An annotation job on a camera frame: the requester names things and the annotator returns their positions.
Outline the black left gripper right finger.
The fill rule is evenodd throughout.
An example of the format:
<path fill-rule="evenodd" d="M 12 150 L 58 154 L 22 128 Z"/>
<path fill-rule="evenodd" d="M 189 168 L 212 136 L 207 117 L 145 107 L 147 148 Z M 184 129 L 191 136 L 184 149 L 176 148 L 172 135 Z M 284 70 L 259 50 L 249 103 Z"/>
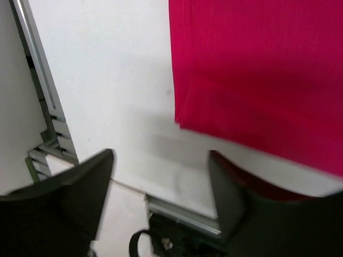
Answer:
<path fill-rule="evenodd" d="M 208 170 L 229 256 L 342 256 L 342 192 L 295 193 L 215 150 Z"/>

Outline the pink t-shirt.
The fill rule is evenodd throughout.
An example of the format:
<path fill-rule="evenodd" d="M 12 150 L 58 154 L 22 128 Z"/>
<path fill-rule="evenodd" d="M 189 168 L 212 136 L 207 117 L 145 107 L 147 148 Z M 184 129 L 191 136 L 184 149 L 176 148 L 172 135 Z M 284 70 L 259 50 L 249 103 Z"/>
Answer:
<path fill-rule="evenodd" d="M 342 1 L 169 1 L 175 121 L 342 176 Z"/>

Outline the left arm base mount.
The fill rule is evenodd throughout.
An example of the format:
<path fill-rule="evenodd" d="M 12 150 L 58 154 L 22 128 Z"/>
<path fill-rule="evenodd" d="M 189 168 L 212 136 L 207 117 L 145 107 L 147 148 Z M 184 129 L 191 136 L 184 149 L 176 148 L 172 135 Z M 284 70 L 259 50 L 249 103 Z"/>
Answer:
<path fill-rule="evenodd" d="M 217 239 L 169 217 L 152 213 L 149 225 L 132 235 L 130 256 L 140 256 L 138 242 L 142 235 L 150 237 L 157 256 L 228 256 Z"/>

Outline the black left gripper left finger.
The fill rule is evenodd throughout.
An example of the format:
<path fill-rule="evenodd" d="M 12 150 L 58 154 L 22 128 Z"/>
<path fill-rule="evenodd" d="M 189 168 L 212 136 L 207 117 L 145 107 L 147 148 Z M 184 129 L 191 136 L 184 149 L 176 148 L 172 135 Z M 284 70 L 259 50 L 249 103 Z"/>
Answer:
<path fill-rule="evenodd" d="M 104 149 L 37 184 L 1 196 L 1 256 L 88 256 L 115 164 Z"/>

